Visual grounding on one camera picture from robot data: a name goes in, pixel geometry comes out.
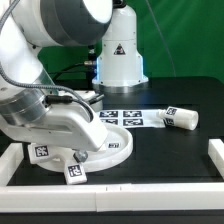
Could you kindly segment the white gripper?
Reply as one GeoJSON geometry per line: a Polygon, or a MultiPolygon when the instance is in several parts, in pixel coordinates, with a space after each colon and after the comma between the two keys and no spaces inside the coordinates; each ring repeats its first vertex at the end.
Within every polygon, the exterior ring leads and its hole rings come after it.
{"type": "MultiPolygon", "coordinates": [[[[88,122],[87,116],[75,105],[65,109],[53,105],[36,123],[25,127],[9,125],[0,115],[0,129],[16,141],[96,152],[103,146],[108,131],[96,113],[92,113],[93,120],[88,122]]],[[[78,163],[84,163],[88,153],[78,150],[73,157],[78,163]]]]}

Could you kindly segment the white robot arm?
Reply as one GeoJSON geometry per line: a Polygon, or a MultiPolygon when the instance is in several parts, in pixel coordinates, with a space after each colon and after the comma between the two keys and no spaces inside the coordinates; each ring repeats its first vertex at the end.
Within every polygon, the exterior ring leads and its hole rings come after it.
{"type": "Polygon", "coordinates": [[[2,131],[33,148],[83,152],[89,161],[128,158],[131,133],[101,122],[77,92],[56,85],[39,54],[100,43],[93,86],[133,89],[148,81],[136,29],[134,10],[113,0],[0,0],[2,131]]]}

